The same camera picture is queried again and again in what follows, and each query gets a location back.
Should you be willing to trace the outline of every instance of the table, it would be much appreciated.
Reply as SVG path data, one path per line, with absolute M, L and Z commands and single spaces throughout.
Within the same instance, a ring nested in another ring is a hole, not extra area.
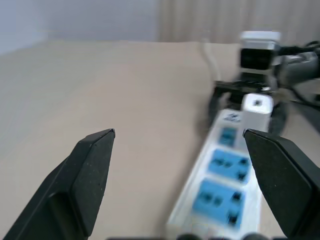
M 238 49 L 212 45 L 226 81 Z M 116 138 L 90 239 L 163 235 L 207 132 L 212 83 L 198 43 L 47 41 L 0 56 L 0 79 L 0 237 L 75 144 L 108 128 Z M 320 165 L 320 137 L 293 107 L 284 136 Z M 261 216 L 263 234 L 282 235 L 265 201 Z

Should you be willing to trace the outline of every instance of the white curtain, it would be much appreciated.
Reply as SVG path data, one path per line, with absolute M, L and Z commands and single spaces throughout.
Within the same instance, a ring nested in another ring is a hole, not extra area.
M 320 0 L 161 0 L 161 42 L 238 43 L 242 31 L 279 31 L 283 44 L 320 39 Z

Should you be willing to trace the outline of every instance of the wall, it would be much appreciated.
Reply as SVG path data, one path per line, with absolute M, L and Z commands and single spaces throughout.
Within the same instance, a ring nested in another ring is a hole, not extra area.
M 157 41 L 158 0 L 34 0 L 51 38 Z
M 47 35 L 32 0 L 1 0 L 0 55 L 43 41 Z

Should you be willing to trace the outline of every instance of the white power strip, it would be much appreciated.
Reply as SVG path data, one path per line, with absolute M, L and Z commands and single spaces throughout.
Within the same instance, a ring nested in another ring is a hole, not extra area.
M 256 100 L 262 100 L 260 108 Z M 272 107 L 269 96 L 248 94 L 243 111 L 220 111 L 166 224 L 168 239 L 194 234 L 237 240 L 258 231 L 262 193 L 247 148 L 235 146 L 248 123 L 268 129 Z

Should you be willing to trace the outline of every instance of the white power adapter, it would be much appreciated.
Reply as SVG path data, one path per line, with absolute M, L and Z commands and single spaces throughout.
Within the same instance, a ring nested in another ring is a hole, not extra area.
M 242 121 L 235 139 L 235 147 L 238 150 L 248 152 L 243 137 L 243 132 L 246 129 L 268 132 L 273 107 L 274 101 L 269 95 L 250 93 L 243 97 L 241 104 Z

